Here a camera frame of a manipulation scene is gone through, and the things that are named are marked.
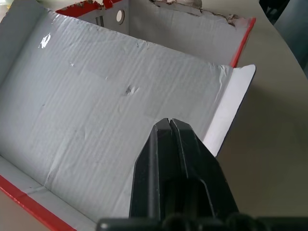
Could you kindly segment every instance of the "torn cardboard edge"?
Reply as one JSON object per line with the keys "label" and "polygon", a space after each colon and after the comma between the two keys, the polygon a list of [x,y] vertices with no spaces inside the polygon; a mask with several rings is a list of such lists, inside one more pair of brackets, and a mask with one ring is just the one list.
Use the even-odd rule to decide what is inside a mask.
{"label": "torn cardboard edge", "polygon": [[[98,2],[93,1],[93,0],[85,0],[85,1],[82,1],[80,3],[76,3],[76,4],[73,4],[71,6],[65,7],[63,9],[57,10],[56,12],[60,13],[62,15],[76,17],[76,18],[79,18],[81,20],[87,21],[84,18],[87,18],[86,15],[91,13],[92,11],[97,10],[97,16],[103,15],[103,13],[100,13],[100,11],[108,10],[108,9],[113,7],[113,4],[117,4],[121,1],[124,2],[124,0],[103,0],[103,4],[99,4]],[[181,4],[181,3],[177,3],[176,1],[172,1],[172,2],[167,2],[166,0],[148,0],[148,1],[152,2],[157,7],[163,7],[163,8],[169,9],[169,10],[188,13],[188,14],[191,14],[191,15],[194,15],[194,16],[199,16],[199,17],[202,16],[204,13],[209,13],[209,14],[212,14],[214,16],[218,16],[218,17],[225,19],[226,22],[229,25],[234,26],[234,27],[235,27],[234,20],[239,18],[239,16],[237,16],[235,14],[230,14],[228,16],[224,16],[222,14],[214,13],[214,12],[205,10],[203,8],[200,8],[200,7],[188,6],[188,5],[184,5],[184,4]],[[246,33],[244,34],[243,39],[242,39],[236,53],[234,54],[231,62],[229,63],[229,65],[231,67],[235,68],[237,66],[237,63],[239,61],[239,58],[240,58],[241,53],[243,51],[243,48],[244,48],[244,46],[247,42],[248,36],[249,36],[252,28],[255,25],[255,22],[256,22],[255,17],[250,18],[250,22],[249,22],[248,28],[246,30]],[[97,22],[96,24],[104,27],[102,22]],[[128,32],[129,28],[126,28],[124,31],[125,31],[125,34],[129,34],[129,32]]]}

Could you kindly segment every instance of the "table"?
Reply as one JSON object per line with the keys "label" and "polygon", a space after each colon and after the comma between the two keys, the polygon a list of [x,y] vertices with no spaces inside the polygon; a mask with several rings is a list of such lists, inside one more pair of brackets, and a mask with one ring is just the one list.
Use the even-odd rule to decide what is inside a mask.
{"label": "table", "polygon": [[[75,1],[46,5],[60,9]],[[257,0],[203,0],[203,7],[257,18],[238,64],[255,64],[257,72],[218,154],[239,210],[254,216],[308,216],[308,81],[303,71]],[[0,197],[6,204],[0,210],[20,210],[7,200]]]}

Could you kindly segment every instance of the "black plastic object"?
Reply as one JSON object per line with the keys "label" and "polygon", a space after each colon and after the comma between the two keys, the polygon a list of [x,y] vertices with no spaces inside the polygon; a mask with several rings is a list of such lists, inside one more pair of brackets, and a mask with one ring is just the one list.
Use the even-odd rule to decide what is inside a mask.
{"label": "black plastic object", "polygon": [[217,160],[191,126],[176,119],[155,124],[136,161],[129,216],[224,220],[237,211]]}

